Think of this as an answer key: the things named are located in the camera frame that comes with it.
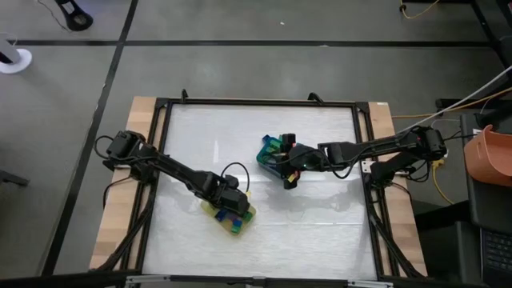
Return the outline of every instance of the black floor stripe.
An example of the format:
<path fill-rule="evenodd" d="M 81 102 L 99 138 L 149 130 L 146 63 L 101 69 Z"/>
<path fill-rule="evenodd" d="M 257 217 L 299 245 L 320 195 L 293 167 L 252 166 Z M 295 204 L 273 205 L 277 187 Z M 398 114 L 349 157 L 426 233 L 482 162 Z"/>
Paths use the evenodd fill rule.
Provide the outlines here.
<path fill-rule="evenodd" d="M 82 181 L 86 173 L 87 163 L 89 162 L 94 140 L 96 139 L 96 134 L 98 133 L 99 125 L 103 117 L 103 112 L 105 111 L 106 102 L 112 88 L 112 83 L 114 82 L 119 60 L 121 59 L 122 50 L 124 48 L 124 42 L 126 40 L 126 36 L 128 35 L 128 31 L 130 30 L 130 26 L 135 15 L 135 10 L 137 9 L 137 4 L 138 0 L 132 0 L 130 4 L 130 9 L 128 10 L 128 15 L 126 16 L 125 24 L 122 28 L 121 36 L 119 37 L 114 56 L 112 58 L 112 63 L 110 64 L 109 71 L 106 75 L 102 94 L 99 97 L 98 105 L 94 111 L 92 123 L 90 124 L 86 140 L 83 143 L 82 151 L 74 168 L 70 184 L 68 185 L 66 203 L 61 213 L 57 229 L 48 251 L 48 256 L 46 257 L 46 261 L 42 269 L 43 276 L 52 275 L 54 273 L 55 266 L 57 265 L 58 255 L 60 254 L 62 244 L 64 243 L 67 228 L 71 220 L 71 215 L 73 214 L 73 209 L 78 199 L 80 186 L 82 185 Z"/>
<path fill-rule="evenodd" d="M 18 40 L 19 46 L 116 46 L 113 40 Z M 127 40 L 125 46 L 491 47 L 485 41 Z"/>

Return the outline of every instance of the tabletop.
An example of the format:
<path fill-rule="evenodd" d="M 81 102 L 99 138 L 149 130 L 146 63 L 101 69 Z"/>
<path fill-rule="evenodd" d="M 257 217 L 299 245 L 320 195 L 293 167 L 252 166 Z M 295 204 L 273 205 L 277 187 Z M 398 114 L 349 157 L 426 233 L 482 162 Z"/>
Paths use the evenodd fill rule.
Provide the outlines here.
<path fill-rule="evenodd" d="M 137 131 L 148 137 L 155 101 L 156 98 L 152 97 L 135 97 L 126 128 L 128 130 Z M 394 127 L 388 104 L 384 102 L 370 102 L 369 108 L 374 137 L 382 138 L 393 135 Z M 159 115 L 160 118 L 163 118 L 163 112 L 162 110 Z M 364 137 L 366 136 L 365 120 L 362 114 L 360 114 L 359 118 L 364 141 Z M 163 121 L 158 121 L 154 138 L 155 143 L 159 143 L 162 123 Z M 393 155 L 384 155 L 379 159 L 386 160 L 392 156 Z M 129 170 L 116 170 L 112 181 L 114 182 L 125 178 L 128 174 Z M 406 187 L 406 180 L 404 178 L 395 177 L 394 182 Z M 102 222 L 99 227 L 96 245 L 91 257 L 90 268 L 95 268 L 103 264 L 126 235 L 130 215 L 134 206 L 136 189 L 137 182 L 135 180 L 127 180 L 111 187 L 103 212 Z M 386 188 L 386 204 L 394 240 L 407 259 L 412 262 L 416 270 L 426 275 L 426 267 L 414 221 L 410 196 L 405 191 L 391 186 Z M 135 268 L 138 247 L 139 237 L 134 240 L 134 244 L 132 245 L 128 268 Z M 387 249 L 382 240 L 380 241 L 380 247 L 384 274 L 391 275 L 389 261 L 387 260 Z"/>

